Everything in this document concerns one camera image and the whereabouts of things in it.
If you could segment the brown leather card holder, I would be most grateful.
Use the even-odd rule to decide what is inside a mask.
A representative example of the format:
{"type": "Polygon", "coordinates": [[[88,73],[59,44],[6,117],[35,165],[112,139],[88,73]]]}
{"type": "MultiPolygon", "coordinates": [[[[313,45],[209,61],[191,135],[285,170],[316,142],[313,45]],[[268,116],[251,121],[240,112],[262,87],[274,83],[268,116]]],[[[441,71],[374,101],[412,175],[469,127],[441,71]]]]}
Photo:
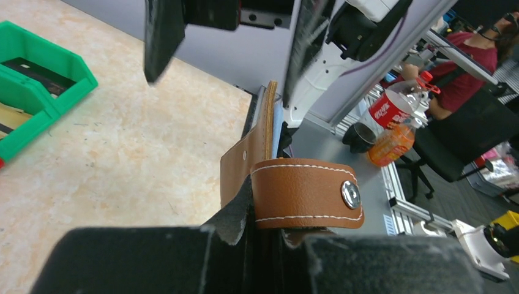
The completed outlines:
{"type": "Polygon", "coordinates": [[[276,89],[270,81],[256,124],[220,159],[220,206],[250,179],[258,229],[360,228],[365,212],[350,166],[272,156],[276,89]]]}

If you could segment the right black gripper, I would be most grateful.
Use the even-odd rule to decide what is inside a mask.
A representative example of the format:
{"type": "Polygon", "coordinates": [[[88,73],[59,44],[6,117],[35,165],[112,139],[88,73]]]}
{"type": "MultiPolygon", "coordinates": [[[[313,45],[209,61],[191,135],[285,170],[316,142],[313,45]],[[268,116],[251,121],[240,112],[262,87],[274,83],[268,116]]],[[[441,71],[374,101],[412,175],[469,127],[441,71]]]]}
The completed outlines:
{"type": "MultiPolygon", "coordinates": [[[[185,37],[185,22],[215,29],[240,25],[262,29],[290,27],[293,0],[147,0],[144,27],[144,76],[153,85],[185,37]]],[[[294,99],[301,76],[322,48],[335,1],[301,1],[289,51],[282,101],[294,99]]]]}

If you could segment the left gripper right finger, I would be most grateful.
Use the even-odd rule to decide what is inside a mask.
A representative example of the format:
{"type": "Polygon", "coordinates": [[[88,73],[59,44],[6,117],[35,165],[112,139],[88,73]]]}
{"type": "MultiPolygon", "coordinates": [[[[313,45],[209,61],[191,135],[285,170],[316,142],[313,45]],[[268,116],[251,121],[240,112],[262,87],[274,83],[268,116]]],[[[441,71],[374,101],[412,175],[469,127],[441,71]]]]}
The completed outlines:
{"type": "Polygon", "coordinates": [[[282,293],[483,292],[452,238],[282,230],[282,293]]]}

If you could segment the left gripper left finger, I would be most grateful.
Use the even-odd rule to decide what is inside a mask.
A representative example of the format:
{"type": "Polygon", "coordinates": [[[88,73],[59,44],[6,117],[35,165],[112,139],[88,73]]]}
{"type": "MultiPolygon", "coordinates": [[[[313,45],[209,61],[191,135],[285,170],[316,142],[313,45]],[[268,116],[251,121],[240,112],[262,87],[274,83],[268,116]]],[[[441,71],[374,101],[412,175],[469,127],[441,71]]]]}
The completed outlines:
{"type": "Polygon", "coordinates": [[[80,227],[55,245],[32,293],[251,293],[252,184],[204,224],[80,227]]]}

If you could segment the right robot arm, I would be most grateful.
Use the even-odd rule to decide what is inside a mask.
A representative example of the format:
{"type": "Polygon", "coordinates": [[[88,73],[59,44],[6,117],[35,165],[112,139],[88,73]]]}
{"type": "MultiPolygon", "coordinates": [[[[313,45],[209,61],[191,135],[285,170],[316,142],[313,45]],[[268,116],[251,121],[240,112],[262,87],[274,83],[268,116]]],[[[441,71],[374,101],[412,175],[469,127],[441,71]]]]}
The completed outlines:
{"type": "Polygon", "coordinates": [[[348,70],[370,59],[403,20],[410,1],[146,1],[144,75],[156,83],[185,37],[188,25],[234,31],[296,26],[282,93],[287,128],[298,128],[313,104],[348,70]]]}

